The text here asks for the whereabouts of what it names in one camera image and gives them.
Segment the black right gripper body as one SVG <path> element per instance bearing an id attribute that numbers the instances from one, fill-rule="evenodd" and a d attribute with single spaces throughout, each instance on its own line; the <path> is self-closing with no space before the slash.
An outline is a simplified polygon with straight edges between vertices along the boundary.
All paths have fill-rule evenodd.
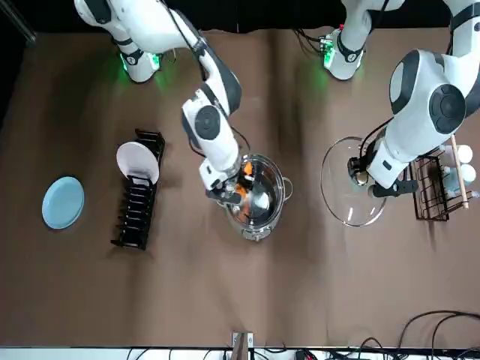
<path id="1" fill-rule="evenodd" d="M 238 175 L 225 179 L 216 179 L 211 188 L 205 190 L 205 195 L 220 204 L 239 205 L 245 199 L 245 195 L 241 190 L 237 189 L 238 184 Z"/>

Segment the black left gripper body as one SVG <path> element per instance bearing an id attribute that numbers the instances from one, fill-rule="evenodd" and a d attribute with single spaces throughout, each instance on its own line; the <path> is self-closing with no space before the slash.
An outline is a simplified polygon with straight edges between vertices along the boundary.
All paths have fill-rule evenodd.
<path id="1" fill-rule="evenodd" d="M 412 194 L 418 190 L 416 180 L 397 179 L 389 188 L 384 188 L 377 182 L 369 187 L 369 195 L 376 198 L 399 197 L 404 194 Z"/>

